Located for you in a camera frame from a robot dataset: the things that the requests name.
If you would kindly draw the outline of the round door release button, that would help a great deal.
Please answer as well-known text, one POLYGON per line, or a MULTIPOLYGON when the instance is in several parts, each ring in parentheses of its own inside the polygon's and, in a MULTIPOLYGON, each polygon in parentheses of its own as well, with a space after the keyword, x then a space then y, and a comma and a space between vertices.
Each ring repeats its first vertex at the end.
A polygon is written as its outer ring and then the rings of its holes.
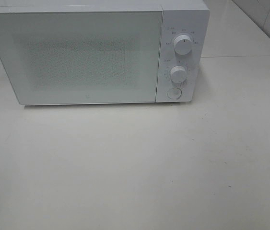
POLYGON ((173 99, 173 100, 177 100, 181 97, 182 95, 182 91, 180 88, 171 88, 168 92, 167 92, 167 96, 169 99, 173 99))

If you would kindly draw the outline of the white timer knob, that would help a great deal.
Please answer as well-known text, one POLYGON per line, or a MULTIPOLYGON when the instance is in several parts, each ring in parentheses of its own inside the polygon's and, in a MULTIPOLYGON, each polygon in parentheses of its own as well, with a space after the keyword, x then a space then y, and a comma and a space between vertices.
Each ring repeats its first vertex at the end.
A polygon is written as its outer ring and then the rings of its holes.
POLYGON ((169 74, 172 83, 180 84, 186 81, 188 72, 183 66, 175 66, 171 68, 169 74))

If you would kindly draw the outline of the upper white power knob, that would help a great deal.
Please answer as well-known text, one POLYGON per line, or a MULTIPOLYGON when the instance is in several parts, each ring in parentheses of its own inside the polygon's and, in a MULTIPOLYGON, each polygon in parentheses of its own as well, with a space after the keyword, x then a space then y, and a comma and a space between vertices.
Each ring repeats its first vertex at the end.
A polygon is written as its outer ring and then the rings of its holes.
POLYGON ((193 39, 188 34, 179 34, 173 41, 174 50, 179 55, 186 55, 192 50, 193 39))

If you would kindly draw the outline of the white microwave oven body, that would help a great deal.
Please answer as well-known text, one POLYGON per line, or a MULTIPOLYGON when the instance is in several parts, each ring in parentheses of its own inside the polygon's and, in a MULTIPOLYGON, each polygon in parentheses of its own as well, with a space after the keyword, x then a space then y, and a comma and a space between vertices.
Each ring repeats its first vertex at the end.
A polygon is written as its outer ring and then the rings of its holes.
POLYGON ((201 0, 0 0, 0 13, 49 12, 161 12, 156 98, 152 103, 189 102, 192 99, 199 63, 207 32, 210 11, 201 0), (179 34, 193 39, 192 50, 179 55, 173 41, 179 34), (175 66, 186 68, 185 82, 171 82, 170 70, 175 66), (179 99, 169 99, 167 92, 180 88, 179 99))

